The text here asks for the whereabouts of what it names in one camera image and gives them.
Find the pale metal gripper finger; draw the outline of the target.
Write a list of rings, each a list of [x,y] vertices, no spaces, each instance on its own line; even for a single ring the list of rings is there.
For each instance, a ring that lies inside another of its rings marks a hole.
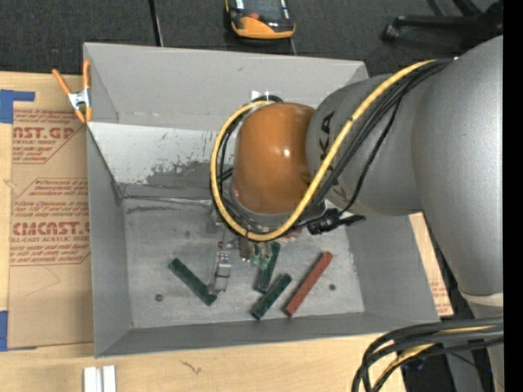
[[[217,262],[217,290],[219,292],[226,291],[231,270],[230,254],[228,252],[219,252]]]
[[[221,253],[217,252],[214,257],[212,272],[208,282],[208,292],[218,294],[221,291],[219,279],[219,267],[221,264]]]

